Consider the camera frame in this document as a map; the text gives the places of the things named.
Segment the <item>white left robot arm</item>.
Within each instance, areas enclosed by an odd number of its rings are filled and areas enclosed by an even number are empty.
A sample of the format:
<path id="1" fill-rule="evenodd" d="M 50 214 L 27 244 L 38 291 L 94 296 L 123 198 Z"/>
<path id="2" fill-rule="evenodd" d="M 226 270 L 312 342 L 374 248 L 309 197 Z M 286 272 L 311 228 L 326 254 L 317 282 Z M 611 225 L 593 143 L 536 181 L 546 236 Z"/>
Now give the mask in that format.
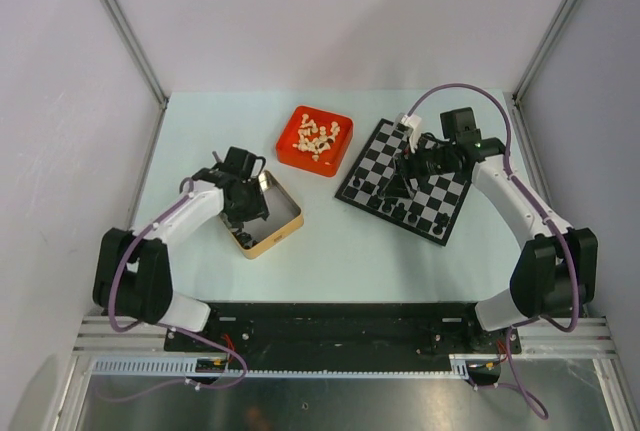
<path id="1" fill-rule="evenodd" d="M 236 227 L 267 219 L 260 184 L 265 166 L 265 157 L 231 147 L 212 167 L 184 178 L 177 200 L 148 224 L 104 234 L 92 299 L 107 311 L 114 331 L 150 324 L 186 330 L 202 351 L 219 343 L 221 327 L 209 319 L 210 306 L 174 290 L 170 250 L 218 216 Z"/>

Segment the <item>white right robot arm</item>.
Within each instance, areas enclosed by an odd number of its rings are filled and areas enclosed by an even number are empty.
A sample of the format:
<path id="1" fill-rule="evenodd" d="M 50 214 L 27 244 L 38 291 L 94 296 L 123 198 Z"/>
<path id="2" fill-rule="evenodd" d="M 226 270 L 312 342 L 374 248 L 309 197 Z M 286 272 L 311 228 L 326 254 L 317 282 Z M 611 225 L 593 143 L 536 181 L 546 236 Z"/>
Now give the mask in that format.
<path id="1" fill-rule="evenodd" d="M 381 195 L 412 198 L 436 175 L 460 173 L 493 205 L 514 235 L 520 256 L 508 287 L 475 306 L 461 327 L 463 344 L 484 352 L 497 330 L 544 319 L 573 331 L 580 308 L 593 298 L 598 241 L 555 213 L 514 169 L 510 143 L 485 138 L 471 108 L 441 116 L 442 138 L 420 130 L 421 120 L 400 115 L 394 123 L 407 140 L 392 160 L 393 174 Z"/>

